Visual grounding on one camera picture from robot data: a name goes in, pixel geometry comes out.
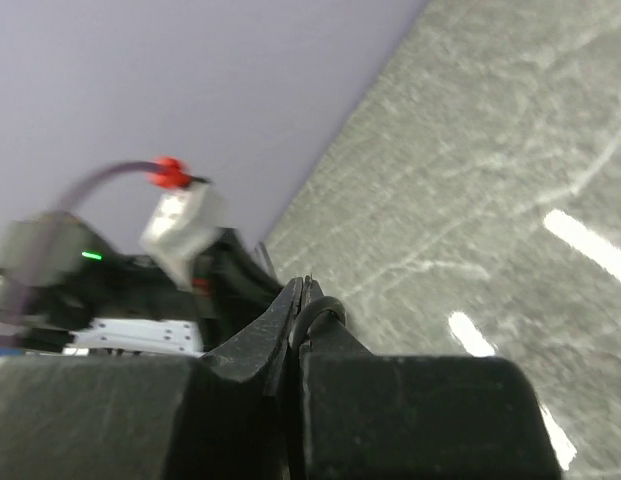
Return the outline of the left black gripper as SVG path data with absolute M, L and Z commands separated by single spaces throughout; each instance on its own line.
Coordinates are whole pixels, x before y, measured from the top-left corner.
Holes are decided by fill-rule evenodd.
M 11 223 L 0 244 L 0 347 L 62 350 L 211 350 L 260 316 L 281 284 L 244 249 L 235 230 L 196 259 L 183 291 L 147 255 L 117 252 L 69 214 L 19 318 L 6 313 L 16 270 L 40 242 L 51 216 Z

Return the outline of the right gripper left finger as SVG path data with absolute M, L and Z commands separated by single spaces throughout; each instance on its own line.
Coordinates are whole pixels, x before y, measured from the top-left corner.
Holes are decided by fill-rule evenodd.
M 0 359 L 0 479 L 287 479 L 277 409 L 303 283 L 200 357 Z

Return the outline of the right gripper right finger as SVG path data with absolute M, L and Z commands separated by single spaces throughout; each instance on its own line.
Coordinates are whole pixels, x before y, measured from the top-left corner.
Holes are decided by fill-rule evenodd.
M 375 355 L 306 279 L 292 332 L 309 479 L 558 479 L 535 391 L 501 357 Z

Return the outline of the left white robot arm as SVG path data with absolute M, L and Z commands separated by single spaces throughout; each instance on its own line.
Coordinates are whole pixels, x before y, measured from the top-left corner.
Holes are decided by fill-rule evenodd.
M 20 317 L 6 312 L 9 279 L 52 215 L 13 222 L 0 247 L 0 347 L 62 354 L 199 356 L 230 339 L 282 289 L 236 232 L 194 262 L 192 288 L 179 289 L 147 255 L 114 250 L 88 223 L 60 217 L 60 232 Z

